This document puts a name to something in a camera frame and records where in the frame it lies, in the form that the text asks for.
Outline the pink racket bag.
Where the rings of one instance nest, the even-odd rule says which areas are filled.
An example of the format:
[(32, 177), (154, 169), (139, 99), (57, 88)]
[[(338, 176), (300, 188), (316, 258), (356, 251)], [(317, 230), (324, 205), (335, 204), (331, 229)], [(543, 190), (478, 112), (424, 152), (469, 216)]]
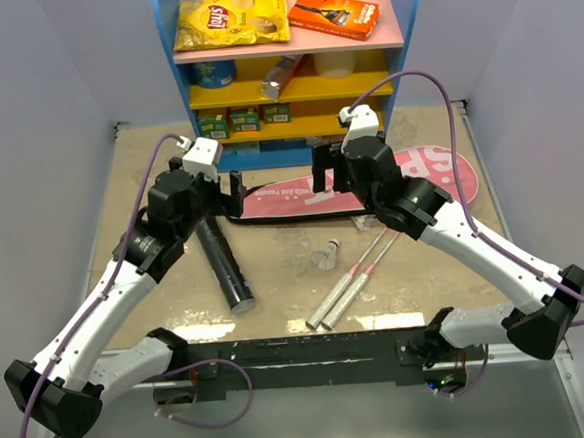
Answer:
[[(468, 202), (477, 196), (479, 179), (473, 166), (462, 155), (457, 156), (458, 173), (453, 173), (452, 153), (442, 146), (417, 146), (399, 150), (395, 161), (406, 176), (429, 179), (449, 192), (454, 200), (460, 198), (456, 184), (460, 183)], [(365, 213), (353, 193), (333, 190), (334, 171), (325, 174), (325, 191), (313, 191), (312, 176), (298, 177), (255, 187), (243, 201), (240, 218), (230, 221), (237, 225), (271, 225), (312, 222)]]

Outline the black shuttlecock tube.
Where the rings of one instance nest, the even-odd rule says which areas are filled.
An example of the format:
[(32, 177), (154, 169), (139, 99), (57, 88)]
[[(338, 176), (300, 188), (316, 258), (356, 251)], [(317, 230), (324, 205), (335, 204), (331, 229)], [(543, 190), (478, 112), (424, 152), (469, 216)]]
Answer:
[(217, 219), (207, 217), (197, 227), (196, 234), (230, 312), (240, 315), (251, 310), (256, 299)]

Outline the white shuttlecock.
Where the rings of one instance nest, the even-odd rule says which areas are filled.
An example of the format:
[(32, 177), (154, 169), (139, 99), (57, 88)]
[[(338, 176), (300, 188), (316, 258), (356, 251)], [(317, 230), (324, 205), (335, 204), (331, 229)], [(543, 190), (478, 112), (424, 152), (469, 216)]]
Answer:
[(311, 253), (311, 263), (319, 269), (330, 271), (334, 269), (337, 261), (337, 251), (340, 248), (340, 241), (331, 239), (327, 244)]

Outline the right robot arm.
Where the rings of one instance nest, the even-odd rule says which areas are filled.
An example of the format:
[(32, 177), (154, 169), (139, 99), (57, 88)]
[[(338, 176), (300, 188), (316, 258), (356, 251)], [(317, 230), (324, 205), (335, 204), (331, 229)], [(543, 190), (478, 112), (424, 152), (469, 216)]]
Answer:
[(555, 355), (581, 304), (583, 269), (537, 259), (473, 221), (433, 181), (404, 175), (378, 137), (316, 146), (312, 154), (314, 191), (324, 190), (332, 169), (335, 191), (354, 193), (385, 226), (449, 254), (507, 297), (499, 306), (440, 310), (408, 344), (425, 365), (448, 362), (476, 345), (510, 343), (546, 361)]

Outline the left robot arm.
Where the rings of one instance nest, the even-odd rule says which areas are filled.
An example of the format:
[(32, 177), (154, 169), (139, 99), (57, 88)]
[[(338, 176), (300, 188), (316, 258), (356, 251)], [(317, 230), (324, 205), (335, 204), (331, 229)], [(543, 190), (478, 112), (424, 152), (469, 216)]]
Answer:
[(242, 175), (230, 173), (226, 194), (220, 183), (213, 162), (178, 157), (153, 184), (141, 182), (128, 227), (92, 292), (43, 350), (30, 361), (13, 361), (4, 373), (22, 425), (35, 421), (54, 438), (83, 438), (103, 407), (136, 384), (162, 376), (176, 380), (195, 369), (187, 341), (165, 328), (151, 330), (113, 360), (99, 359), (183, 255), (200, 223), (242, 214)]

